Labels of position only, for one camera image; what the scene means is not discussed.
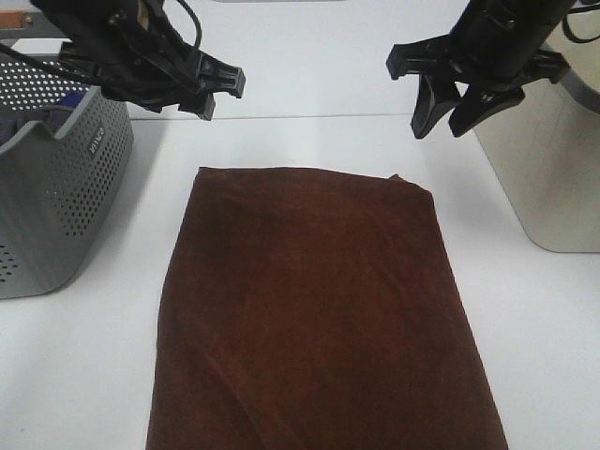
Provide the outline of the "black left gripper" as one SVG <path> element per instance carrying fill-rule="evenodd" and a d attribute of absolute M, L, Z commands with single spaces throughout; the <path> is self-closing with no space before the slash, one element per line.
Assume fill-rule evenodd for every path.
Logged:
<path fill-rule="evenodd" d="M 211 121 L 212 94 L 241 98 L 246 75 L 206 52 L 200 52 L 201 22 L 186 1 L 179 5 L 192 20 L 192 44 L 172 26 L 162 1 L 34 1 L 68 41 L 58 57 L 102 87 L 105 97 L 135 103 L 159 113 L 176 106 Z"/>

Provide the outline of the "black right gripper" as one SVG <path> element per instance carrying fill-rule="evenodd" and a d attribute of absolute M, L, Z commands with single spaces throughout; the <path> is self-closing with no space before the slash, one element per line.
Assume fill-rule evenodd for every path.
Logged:
<path fill-rule="evenodd" d="M 386 60 L 393 80 L 419 76 L 411 128 L 424 139 L 450 111 L 456 138 L 489 117 L 516 107 L 521 86 L 557 83 L 569 65 L 543 48 L 567 15 L 572 1 L 471 1 L 451 31 L 442 36 L 396 44 Z M 457 84 L 468 86 L 461 98 Z"/>

